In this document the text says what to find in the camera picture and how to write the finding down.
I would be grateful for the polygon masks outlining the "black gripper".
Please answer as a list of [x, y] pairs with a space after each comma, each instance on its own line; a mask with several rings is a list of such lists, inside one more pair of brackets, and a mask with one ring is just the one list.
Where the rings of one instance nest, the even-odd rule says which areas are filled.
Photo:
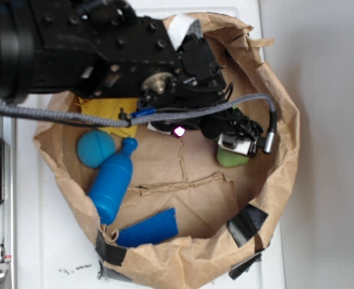
[[231, 108], [232, 86], [201, 32], [178, 39], [150, 17], [88, 17], [74, 34], [85, 55], [76, 87], [84, 99], [135, 98], [137, 116], [164, 114], [159, 131], [200, 130], [225, 150], [252, 157], [264, 148], [261, 125]]

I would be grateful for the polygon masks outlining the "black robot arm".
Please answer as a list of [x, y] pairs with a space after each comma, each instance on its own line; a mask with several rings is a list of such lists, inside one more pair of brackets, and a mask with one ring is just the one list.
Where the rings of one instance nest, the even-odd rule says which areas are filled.
[[126, 1], [0, 1], [0, 114], [61, 122], [57, 113], [14, 105], [32, 93], [63, 91], [137, 99], [133, 113], [90, 125], [198, 129], [248, 157], [269, 153], [275, 137], [275, 115], [264, 131], [229, 100], [232, 86], [193, 17], [177, 15], [165, 27]]

